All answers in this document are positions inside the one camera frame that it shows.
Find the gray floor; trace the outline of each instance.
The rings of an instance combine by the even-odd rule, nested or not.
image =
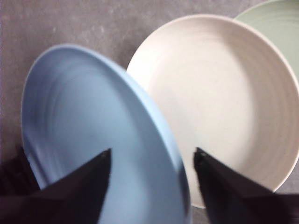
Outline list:
[[[164,23],[188,14],[235,17],[263,0],[2,0],[1,160],[21,143],[21,95],[34,59],[48,47],[71,42],[127,67],[140,43]],[[279,192],[299,192],[296,166]],[[207,224],[193,209],[193,223]]]

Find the cream plate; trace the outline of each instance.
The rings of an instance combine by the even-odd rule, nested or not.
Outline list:
[[[215,15],[167,23],[138,48],[128,73],[166,117],[185,164],[192,204],[201,147],[276,190],[298,158],[298,84],[287,61],[249,26]]]

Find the ceramic dish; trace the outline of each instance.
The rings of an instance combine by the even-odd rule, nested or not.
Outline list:
[[[26,156],[41,188],[112,148],[100,223],[189,224],[183,163],[152,100],[118,65],[62,45],[32,66],[22,101]]]
[[[171,21],[141,44],[127,72],[174,133],[193,205],[204,206],[193,170],[195,147],[271,190],[292,171],[298,84],[275,46],[249,26],[215,15]]]
[[[299,1],[274,0],[256,5],[236,17],[269,38],[299,77]]]

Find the green plate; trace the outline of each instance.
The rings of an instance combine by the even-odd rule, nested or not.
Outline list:
[[[299,0],[274,0],[256,5],[236,17],[270,39],[299,78]]]

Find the blue bowl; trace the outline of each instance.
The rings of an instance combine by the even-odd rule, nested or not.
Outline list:
[[[191,222],[187,178],[168,125],[141,87],[107,58],[74,45],[44,52],[26,81],[21,124],[41,188],[112,148],[101,223]]]

